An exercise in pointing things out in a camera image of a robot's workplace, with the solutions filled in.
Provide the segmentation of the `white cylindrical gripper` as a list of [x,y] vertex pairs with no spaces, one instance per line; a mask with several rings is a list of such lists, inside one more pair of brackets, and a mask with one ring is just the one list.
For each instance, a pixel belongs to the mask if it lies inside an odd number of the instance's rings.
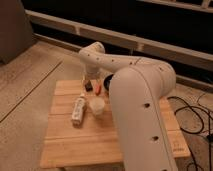
[[85,65],[84,76],[89,79],[85,82],[84,87],[87,92],[93,90],[93,86],[90,80],[98,79],[100,77],[100,69],[92,65]]

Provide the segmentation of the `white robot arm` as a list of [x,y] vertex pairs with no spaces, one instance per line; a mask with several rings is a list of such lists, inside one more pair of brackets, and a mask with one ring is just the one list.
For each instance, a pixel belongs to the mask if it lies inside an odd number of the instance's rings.
[[159,101],[176,84],[172,66],[146,57],[107,54],[95,42],[79,51],[86,73],[113,73],[109,99],[125,171],[178,171]]

